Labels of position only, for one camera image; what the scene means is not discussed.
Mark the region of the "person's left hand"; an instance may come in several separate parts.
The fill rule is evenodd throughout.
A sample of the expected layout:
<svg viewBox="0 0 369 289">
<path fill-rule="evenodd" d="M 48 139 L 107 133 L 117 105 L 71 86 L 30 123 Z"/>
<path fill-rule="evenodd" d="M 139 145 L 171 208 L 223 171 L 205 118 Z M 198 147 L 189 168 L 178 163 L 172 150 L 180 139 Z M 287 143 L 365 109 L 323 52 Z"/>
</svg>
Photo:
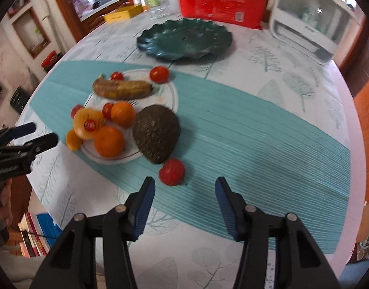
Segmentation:
<svg viewBox="0 0 369 289">
<path fill-rule="evenodd" d="M 0 220 L 9 227 L 13 222 L 13 214 L 11 210 L 11 185 L 12 179 L 4 182 L 4 187 L 0 193 Z"/>
</svg>

